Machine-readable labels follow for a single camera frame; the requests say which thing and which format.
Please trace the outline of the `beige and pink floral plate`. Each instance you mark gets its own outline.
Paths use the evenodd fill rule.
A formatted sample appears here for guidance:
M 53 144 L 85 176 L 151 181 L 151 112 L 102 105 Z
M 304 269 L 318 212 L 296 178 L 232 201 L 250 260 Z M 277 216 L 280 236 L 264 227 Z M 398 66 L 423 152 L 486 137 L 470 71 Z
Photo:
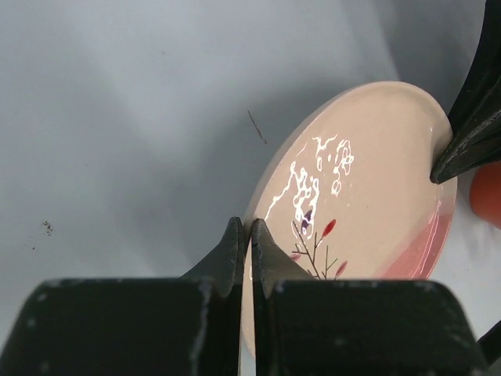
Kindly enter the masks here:
M 451 139 L 444 110 L 400 81 L 361 85 L 310 115 L 280 147 L 247 209 L 316 280 L 427 280 L 452 220 L 456 183 L 431 166 Z M 252 258 L 242 332 L 255 359 Z

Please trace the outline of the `orange mug white inside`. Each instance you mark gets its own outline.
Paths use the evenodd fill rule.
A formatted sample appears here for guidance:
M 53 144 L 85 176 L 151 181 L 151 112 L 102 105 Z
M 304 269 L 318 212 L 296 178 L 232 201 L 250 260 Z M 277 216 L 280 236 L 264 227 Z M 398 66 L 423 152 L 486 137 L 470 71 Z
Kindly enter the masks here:
M 470 186 L 470 206 L 480 219 L 500 228 L 500 162 L 484 165 L 476 172 Z

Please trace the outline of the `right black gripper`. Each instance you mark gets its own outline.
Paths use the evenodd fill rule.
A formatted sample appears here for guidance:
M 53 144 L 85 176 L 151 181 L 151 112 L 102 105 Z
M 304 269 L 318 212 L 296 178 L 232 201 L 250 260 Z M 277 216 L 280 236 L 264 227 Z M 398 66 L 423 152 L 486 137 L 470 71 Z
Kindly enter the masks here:
M 436 184 L 500 160 L 500 0 L 485 2 L 468 80 L 449 113 L 452 139 L 431 169 Z

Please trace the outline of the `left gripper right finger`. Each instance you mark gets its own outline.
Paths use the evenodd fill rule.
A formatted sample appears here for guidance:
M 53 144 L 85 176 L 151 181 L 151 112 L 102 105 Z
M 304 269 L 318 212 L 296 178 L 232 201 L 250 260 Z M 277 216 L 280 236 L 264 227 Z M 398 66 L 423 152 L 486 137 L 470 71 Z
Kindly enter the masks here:
M 259 375 L 486 375 L 456 296 L 429 280 L 316 280 L 251 230 Z

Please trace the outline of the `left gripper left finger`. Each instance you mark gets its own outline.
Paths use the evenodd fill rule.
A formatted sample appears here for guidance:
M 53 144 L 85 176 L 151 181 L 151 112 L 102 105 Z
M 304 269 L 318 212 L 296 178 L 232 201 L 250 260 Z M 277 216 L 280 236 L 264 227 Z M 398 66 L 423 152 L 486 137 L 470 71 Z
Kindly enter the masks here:
M 53 279 L 19 312 L 4 375 L 238 375 L 243 225 L 180 277 Z

